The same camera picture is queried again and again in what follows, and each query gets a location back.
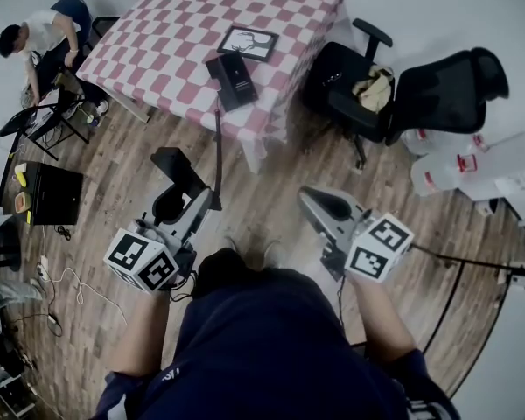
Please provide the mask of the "person's left hand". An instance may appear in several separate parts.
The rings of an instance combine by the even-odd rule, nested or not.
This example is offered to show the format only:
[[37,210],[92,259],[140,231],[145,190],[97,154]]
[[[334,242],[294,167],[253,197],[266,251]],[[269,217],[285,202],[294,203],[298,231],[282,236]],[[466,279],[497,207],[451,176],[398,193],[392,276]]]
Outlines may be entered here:
[[134,220],[134,225],[135,232],[138,235],[148,238],[154,242],[166,244],[166,239],[163,233],[152,223],[144,219],[136,219]]

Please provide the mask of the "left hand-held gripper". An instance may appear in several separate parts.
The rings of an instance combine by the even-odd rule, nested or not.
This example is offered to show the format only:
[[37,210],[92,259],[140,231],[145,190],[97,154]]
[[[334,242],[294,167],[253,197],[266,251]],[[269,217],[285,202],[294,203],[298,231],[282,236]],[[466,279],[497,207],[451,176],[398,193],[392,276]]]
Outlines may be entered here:
[[[203,189],[174,222],[174,235],[186,240],[198,230],[212,203],[213,192]],[[193,271],[196,253],[170,240],[154,241],[120,228],[103,258],[106,265],[126,284],[152,294],[172,291],[183,284]]]

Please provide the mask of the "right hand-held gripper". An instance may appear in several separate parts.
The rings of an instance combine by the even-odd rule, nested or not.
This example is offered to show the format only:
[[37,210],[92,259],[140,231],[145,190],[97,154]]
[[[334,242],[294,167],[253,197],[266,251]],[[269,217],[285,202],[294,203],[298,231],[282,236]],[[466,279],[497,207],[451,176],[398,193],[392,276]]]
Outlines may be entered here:
[[412,231],[394,215],[366,211],[341,190],[304,185],[297,193],[297,202],[318,234],[330,240],[347,239],[343,248],[327,244],[321,256],[335,279],[353,275],[382,283],[414,240]]

